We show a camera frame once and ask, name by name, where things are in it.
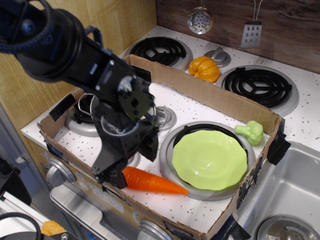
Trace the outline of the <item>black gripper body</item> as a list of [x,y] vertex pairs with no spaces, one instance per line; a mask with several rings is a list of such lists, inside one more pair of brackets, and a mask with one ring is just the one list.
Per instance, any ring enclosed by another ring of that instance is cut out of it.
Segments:
[[128,159],[139,148],[151,131],[159,132],[156,117],[149,114],[155,104],[146,107],[146,113],[133,121],[122,111],[116,111],[103,102],[92,102],[91,117],[102,142],[102,149],[91,171],[98,183],[108,183],[108,168],[126,168]]

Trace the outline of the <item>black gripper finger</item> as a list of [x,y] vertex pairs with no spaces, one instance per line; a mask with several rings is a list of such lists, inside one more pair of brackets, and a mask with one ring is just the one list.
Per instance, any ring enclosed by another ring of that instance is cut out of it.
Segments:
[[124,189],[128,186],[123,170],[124,168],[111,167],[107,169],[108,182],[119,189]]
[[156,130],[152,130],[142,141],[138,152],[147,160],[154,162],[157,157],[158,145],[158,132]]

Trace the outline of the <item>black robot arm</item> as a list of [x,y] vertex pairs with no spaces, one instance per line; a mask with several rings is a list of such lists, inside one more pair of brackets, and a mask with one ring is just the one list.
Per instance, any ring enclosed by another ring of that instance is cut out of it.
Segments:
[[105,49],[95,27],[83,27],[45,0],[41,4],[43,9],[28,0],[1,1],[0,51],[14,55],[35,80],[64,81],[92,94],[90,115],[102,149],[91,170],[97,182],[123,189],[129,158],[140,153],[153,161],[157,155],[150,74]]

